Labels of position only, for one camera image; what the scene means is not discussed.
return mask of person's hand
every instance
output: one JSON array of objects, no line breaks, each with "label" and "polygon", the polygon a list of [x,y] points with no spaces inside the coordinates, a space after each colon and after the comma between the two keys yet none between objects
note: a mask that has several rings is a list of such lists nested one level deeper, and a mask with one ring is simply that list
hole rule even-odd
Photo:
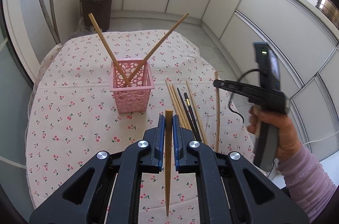
[{"label": "person's hand", "polygon": [[249,113],[251,114],[250,125],[247,127],[249,133],[255,134],[258,120],[279,128],[279,145],[276,153],[279,161],[287,161],[299,151],[301,143],[291,119],[286,114],[259,111],[255,115],[253,107]]}]

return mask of cherry print tablecloth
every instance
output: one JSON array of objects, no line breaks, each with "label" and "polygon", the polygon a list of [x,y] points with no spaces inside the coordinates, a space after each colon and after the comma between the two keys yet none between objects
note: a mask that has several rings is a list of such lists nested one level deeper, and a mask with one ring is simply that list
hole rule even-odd
[{"label": "cherry print tablecloth", "polygon": [[[164,30],[104,33],[117,58],[142,58]],[[145,112],[118,114],[109,91],[111,59],[98,35],[69,40],[45,58],[29,108],[26,138],[28,185],[35,207],[100,150],[115,153],[142,139],[159,114],[173,108],[165,80],[183,92],[190,81],[197,107],[214,149],[216,129],[214,69],[199,49],[173,32],[150,59],[155,89]],[[252,160],[252,142],[238,115],[220,91],[219,152],[236,150]],[[200,223],[194,174],[172,167],[170,216],[165,213],[164,173],[143,174],[139,223]]]}]

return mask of trash can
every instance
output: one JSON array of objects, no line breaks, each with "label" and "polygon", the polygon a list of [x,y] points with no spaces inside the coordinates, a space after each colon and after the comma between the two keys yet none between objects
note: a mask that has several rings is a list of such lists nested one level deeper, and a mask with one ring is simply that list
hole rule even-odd
[{"label": "trash can", "polygon": [[110,28],[112,0],[80,0],[82,15],[87,30],[92,25],[89,14],[94,15],[100,29],[106,32]]}]

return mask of pink plastic basket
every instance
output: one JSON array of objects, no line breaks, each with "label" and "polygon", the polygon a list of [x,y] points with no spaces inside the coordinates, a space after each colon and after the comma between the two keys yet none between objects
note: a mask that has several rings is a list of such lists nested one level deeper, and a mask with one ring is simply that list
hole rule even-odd
[{"label": "pink plastic basket", "polygon": [[[121,68],[129,77],[142,59],[118,60]],[[115,103],[119,113],[146,111],[150,99],[150,91],[154,89],[150,63],[147,62],[131,80],[133,87],[122,87],[125,83],[118,69],[111,63],[112,79],[110,91],[114,94]]]}]

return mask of chopstick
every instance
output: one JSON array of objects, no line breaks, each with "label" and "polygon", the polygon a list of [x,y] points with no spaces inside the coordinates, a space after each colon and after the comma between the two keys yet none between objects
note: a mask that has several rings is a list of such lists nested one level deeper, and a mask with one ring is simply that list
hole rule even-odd
[{"label": "chopstick", "polygon": [[200,128],[200,134],[202,136],[204,144],[207,144],[207,140],[206,140],[206,136],[205,136],[205,130],[204,130],[204,127],[202,126],[202,121],[201,121],[200,114],[199,114],[199,111],[198,111],[198,108],[197,108],[197,104],[195,103],[194,96],[192,94],[192,90],[189,86],[189,82],[186,81],[186,84],[187,84],[187,89],[189,91],[189,96],[191,98],[191,102],[193,104],[193,109],[194,109],[195,115],[197,116],[197,121],[198,121],[198,125],[199,125],[199,128]]},{"label": "chopstick", "polygon": [[189,120],[191,122],[191,126],[194,128],[194,130],[192,130],[192,131],[193,131],[193,133],[194,133],[194,131],[196,131],[196,134],[197,134],[197,136],[199,138],[198,141],[201,142],[201,135],[199,133],[199,129],[198,129],[198,126],[197,126],[197,122],[195,121],[195,117],[194,117],[194,113],[193,113],[193,110],[192,110],[192,106],[189,103],[189,97],[187,96],[186,92],[184,93],[184,97],[185,97],[185,100],[186,100],[186,103],[187,103],[187,107],[189,108],[189,114],[190,114]]},{"label": "chopstick", "polygon": [[179,108],[178,108],[179,104],[177,103],[177,100],[175,99],[175,97],[172,93],[172,88],[170,87],[170,85],[168,84],[168,82],[166,80],[165,80],[165,82],[166,82],[166,85],[167,85],[168,92],[171,96],[171,100],[172,100],[172,104],[174,106],[175,112],[177,113],[177,115],[179,117],[179,124],[180,124],[181,127],[184,127],[183,116],[181,115],[181,111],[179,111]]},{"label": "chopstick", "polygon": [[148,61],[148,59],[153,55],[155,50],[157,50],[160,45],[165,41],[165,39],[184,21],[184,19],[189,15],[189,13],[185,14],[170,30],[159,40],[157,44],[152,48],[152,50],[145,56],[145,58],[142,60],[142,62],[139,63],[139,65],[136,67],[134,72],[128,77],[128,81],[130,82],[131,79],[134,78],[134,76],[139,72],[141,67],[145,65],[145,63]]},{"label": "chopstick", "polygon": [[114,56],[112,50],[110,49],[110,47],[109,47],[109,45],[108,45],[108,43],[107,43],[107,41],[106,41],[104,35],[102,34],[102,32],[101,32],[101,30],[100,30],[100,28],[99,28],[99,25],[97,24],[97,22],[96,22],[96,20],[95,20],[95,18],[94,18],[94,16],[93,16],[93,14],[90,13],[88,16],[89,16],[89,19],[92,21],[92,24],[93,24],[93,26],[94,26],[94,29],[95,29],[95,31],[97,32],[97,34],[99,35],[102,44],[104,44],[104,47],[106,48],[106,50],[107,50],[107,52],[108,52],[108,55],[111,57],[111,59],[112,59],[114,65],[116,66],[116,68],[118,69],[119,73],[122,75],[123,79],[125,80],[125,84],[127,83],[127,85],[128,85],[129,87],[132,87],[130,81],[129,81],[128,78],[126,77],[125,72],[124,72],[123,69],[121,68],[121,66],[120,66],[120,64],[118,63],[117,59],[115,58],[115,56]]},{"label": "chopstick", "polygon": [[165,201],[166,215],[169,214],[169,198],[171,192],[171,167],[172,167],[172,120],[173,110],[165,110]]},{"label": "chopstick", "polygon": [[185,114],[186,114],[186,118],[187,118],[188,123],[189,123],[189,127],[190,127],[190,129],[192,130],[192,132],[193,132],[194,138],[195,138],[197,141],[201,142],[201,137],[200,137],[200,135],[199,135],[199,131],[197,131],[197,130],[195,129],[195,127],[194,127],[194,125],[193,125],[193,123],[192,123],[192,120],[191,120],[191,118],[190,118],[190,116],[189,116],[189,113],[188,113],[188,111],[187,111],[187,108],[186,108],[186,104],[185,104],[185,102],[184,102],[184,99],[183,99],[182,96],[181,96],[181,93],[180,93],[180,90],[179,90],[178,87],[177,87],[177,90],[178,90],[178,94],[179,94],[179,97],[180,97],[180,100],[181,100],[181,103],[182,103],[182,107],[184,108],[184,111],[185,111]]},{"label": "chopstick", "polygon": [[182,107],[181,102],[179,102],[179,100],[180,100],[179,94],[177,93],[177,91],[175,91],[174,84],[172,84],[171,87],[172,87],[172,93],[176,97],[176,100],[177,100],[177,103],[178,103],[178,109],[181,111],[181,116],[183,117],[184,128],[189,129],[189,121],[187,120],[187,116],[184,114],[184,108]]},{"label": "chopstick", "polygon": [[[214,72],[214,78],[219,79],[218,72]],[[216,143],[215,143],[215,151],[219,152],[219,138],[220,138],[220,96],[219,96],[219,88],[215,89],[216,91],[216,102],[217,102],[217,134],[216,134]]]}]

